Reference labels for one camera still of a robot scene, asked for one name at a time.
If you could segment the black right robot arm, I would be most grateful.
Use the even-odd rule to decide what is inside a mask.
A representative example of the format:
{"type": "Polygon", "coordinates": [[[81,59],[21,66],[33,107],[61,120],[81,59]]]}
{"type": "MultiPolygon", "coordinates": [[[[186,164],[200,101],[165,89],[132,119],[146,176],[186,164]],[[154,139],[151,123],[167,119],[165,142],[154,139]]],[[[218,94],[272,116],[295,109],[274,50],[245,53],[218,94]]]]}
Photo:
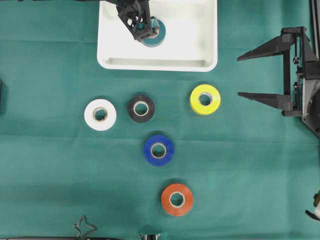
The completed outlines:
{"type": "Polygon", "coordinates": [[[286,27],[280,35],[246,52],[238,61],[282,56],[283,94],[238,92],[238,95],[280,109],[284,117],[297,117],[320,135],[320,59],[304,26],[286,27]]]}

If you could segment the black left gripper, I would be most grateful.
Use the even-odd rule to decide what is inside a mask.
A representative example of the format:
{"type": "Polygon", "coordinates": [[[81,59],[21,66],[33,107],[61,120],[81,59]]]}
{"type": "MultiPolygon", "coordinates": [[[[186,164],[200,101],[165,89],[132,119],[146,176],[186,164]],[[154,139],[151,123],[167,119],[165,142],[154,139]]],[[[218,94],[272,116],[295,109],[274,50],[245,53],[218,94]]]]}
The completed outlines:
{"type": "Polygon", "coordinates": [[[116,9],[118,17],[136,41],[144,41],[152,35],[148,0],[121,0],[116,9]]]}

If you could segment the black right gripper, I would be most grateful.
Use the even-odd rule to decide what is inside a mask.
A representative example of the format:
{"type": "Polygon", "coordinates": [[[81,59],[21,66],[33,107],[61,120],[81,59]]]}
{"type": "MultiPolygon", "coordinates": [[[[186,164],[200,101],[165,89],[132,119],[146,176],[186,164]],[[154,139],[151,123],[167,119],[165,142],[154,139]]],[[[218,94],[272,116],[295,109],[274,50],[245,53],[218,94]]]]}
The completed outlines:
{"type": "Polygon", "coordinates": [[[290,95],[238,92],[237,95],[281,109],[285,117],[320,116],[320,37],[311,44],[304,26],[286,27],[281,35],[239,56],[237,61],[282,55],[294,45],[293,63],[296,65],[294,102],[290,95]]]}

